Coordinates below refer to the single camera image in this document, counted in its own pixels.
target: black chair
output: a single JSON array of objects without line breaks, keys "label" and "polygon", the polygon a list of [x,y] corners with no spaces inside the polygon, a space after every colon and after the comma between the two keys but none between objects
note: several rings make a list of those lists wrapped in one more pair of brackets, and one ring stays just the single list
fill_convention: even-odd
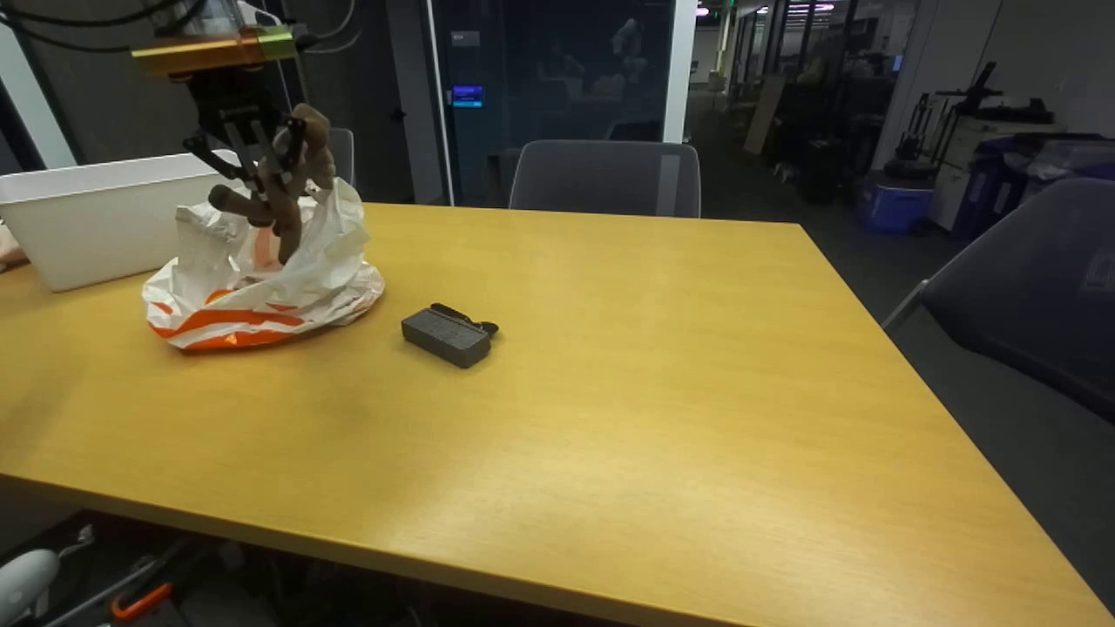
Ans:
[{"label": "black chair", "polygon": [[537,138],[517,152],[509,207],[699,217],[699,158],[675,144]]},{"label": "black chair", "polygon": [[1026,200],[922,279],[886,327],[912,306],[1115,425],[1115,185],[1076,177]]}]

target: blue bin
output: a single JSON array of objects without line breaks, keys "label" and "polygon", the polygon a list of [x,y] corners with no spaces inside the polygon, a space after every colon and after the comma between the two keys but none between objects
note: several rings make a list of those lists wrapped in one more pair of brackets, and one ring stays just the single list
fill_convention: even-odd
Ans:
[{"label": "blue bin", "polygon": [[875,234],[910,234],[916,224],[929,219],[933,190],[875,181],[865,185],[861,224]]}]

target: white box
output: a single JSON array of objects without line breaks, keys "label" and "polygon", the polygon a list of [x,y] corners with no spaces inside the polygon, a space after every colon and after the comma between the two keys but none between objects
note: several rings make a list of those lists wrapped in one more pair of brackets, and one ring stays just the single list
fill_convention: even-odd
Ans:
[{"label": "white box", "polygon": [[0,177],[0,219],[49,291],[159,268],[174,257],[174,208],[222,181],[190,152]]}]

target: white plastic bag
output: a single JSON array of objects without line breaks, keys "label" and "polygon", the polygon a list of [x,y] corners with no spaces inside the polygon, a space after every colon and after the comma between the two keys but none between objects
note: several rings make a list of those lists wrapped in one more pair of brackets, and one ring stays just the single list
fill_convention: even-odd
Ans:
[{"label": "white plastic bag", "polygon": [[176,208],[176,257],[142,287],[147,323],[176,353],[240,353],[369,315],[384,277],[361,257],[356,190],[334,177],[300,207],[303,244],[286,265],[270,229],[209,201]]}]

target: black wallet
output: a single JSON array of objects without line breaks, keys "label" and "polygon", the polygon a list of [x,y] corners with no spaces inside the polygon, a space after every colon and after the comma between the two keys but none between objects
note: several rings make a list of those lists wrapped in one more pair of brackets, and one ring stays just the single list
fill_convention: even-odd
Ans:
[{"label": "black wallet", "polygon": [[459,370],[469,370],[490,353],[498,327],[469,320],[468,315],[433,303],[404,320],[404,337]]}]

